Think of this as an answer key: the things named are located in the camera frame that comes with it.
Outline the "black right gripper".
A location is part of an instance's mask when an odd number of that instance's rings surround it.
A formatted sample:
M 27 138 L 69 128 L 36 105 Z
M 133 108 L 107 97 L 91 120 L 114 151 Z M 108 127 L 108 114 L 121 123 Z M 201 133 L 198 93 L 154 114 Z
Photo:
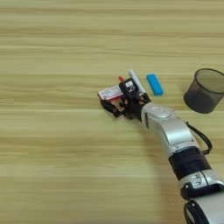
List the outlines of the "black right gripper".
M 141 121 L 142 120 L 141 113 L 143 106 L 149 102 L 151 102 L 151 99 L 146 93 L 140 96 L 133 96 L 129 99 L 123 96 L 122 103 L 123 103 L 124 116 L 130 120 L 137 119 L 138 121 Z M 120 111 L 110 101 L 101 100 L 101 105 L 116 118 L 123 115 L 123 112 Z

